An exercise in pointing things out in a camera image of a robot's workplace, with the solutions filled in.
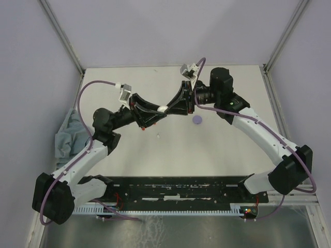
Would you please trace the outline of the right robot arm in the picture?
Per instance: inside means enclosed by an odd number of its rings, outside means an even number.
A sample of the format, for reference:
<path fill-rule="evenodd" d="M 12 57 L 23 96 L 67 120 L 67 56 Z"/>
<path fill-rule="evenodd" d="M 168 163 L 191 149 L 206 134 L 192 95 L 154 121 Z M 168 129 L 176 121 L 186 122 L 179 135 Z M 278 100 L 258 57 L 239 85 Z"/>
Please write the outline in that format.
<path fill-rule="evenodd" d="M 158 108 L 166 114 L 188 115 L 195 107 L 207 110 L 207 104 L 213 104 L 211 111 L 230 125 L 238 128 L 251 138 L 271 159 L 275 168 L 260 174 L 251 174 L 242 181 L 237 196 L 243 202 L 249 202 L 257 193 L 275 190 L 287 195 L 296 190 L 314 193 L 312 189 L 300 187 L 306 179 L 311 179 L 312 155 L 310 147 L 297 146 L 267 125 L 250 104 L 233 90 L 233 77 L 226 68 L 211 70 L 209 86 L 198 80 L 201 67 L 183 65 L 180 72 L 187 78 L 177 95 L 166 105 Z"/>

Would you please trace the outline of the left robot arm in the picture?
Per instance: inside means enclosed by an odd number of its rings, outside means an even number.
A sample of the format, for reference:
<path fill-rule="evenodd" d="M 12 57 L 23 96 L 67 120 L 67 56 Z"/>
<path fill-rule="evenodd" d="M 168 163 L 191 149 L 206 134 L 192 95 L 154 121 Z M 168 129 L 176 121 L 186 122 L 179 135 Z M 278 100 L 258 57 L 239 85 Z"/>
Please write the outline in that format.
<path fill-rule="evenodd" d="M 113 113 L 99 108 L 93 114 L 94 133 L 87 145 L 67 164 L 51 174 L 42 173 L 36 179 L 32 208 L 39 212 L 42 225 L 49 222 L 62 224 L 73 211 L 87 202 L 101 199 L 104 202 L 114 197 L 112 181 L 104 176 L 92 176 L 80 183 L 86 173 L 105 159 L 117 147 L 121 135 L 116 129 L 136 122 L 143 129 L 166 117 L 167 106 L 149 103 L 137 94 Z"/>

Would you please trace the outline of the white earbud charging case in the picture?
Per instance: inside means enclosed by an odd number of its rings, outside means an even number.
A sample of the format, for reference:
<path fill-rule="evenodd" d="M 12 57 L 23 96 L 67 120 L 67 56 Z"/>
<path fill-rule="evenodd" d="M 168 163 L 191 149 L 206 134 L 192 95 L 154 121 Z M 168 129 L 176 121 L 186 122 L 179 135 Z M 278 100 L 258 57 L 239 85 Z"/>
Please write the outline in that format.
<path fill-rule="evenodd" d="M 164 113 L 167 109 L 168 109 L 168 106 L 166 106 L 166 105 L 162 105 L 162 106 L 159 106 L 159 107 L 157 108 L 157 111 L 158 111 L 158 112 L 162 112 L 162 113 Z"/>

